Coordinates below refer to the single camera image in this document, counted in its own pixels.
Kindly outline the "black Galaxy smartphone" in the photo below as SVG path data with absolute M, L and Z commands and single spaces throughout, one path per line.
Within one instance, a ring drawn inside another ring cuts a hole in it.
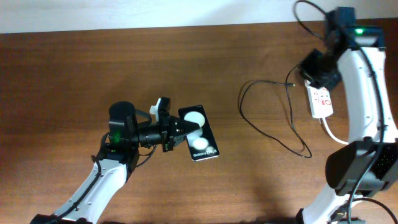
M 189 106 L 178 110 L 180 118 L 199 125 L 199 129 L 187 135 L 187 145 L 193 161 L 204 161 L 220 155 L 215 137 L 202 105 Z

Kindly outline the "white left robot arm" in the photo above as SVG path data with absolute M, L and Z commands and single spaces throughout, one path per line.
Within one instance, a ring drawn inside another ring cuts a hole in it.
M 93 170 L 78 190 L 51 215 L 38 214 L 32 223 L 96 223 L 114 194 L 139 166 L 139 148 L 171 151 L 198 131 L 205 116 L 191 111 L 183 118 L 169 114 L 170 99 L 159 98 L 148 113 L 128 101 L 109 108 L 109 132 L 92 156 Z

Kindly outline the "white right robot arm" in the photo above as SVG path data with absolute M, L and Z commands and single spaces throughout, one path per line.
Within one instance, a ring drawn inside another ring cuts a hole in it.
M 297 223 L 351 223 L 356 202 L 370 201 L 397 181 L 397 127 L 389 106 L 384 33 L 359 26 L 352 7 L 325 13 L 326 52 L 313 50 L 299 65 L 313 88 L 345 88 L 348 144 L 326 160 L 326 186 Z

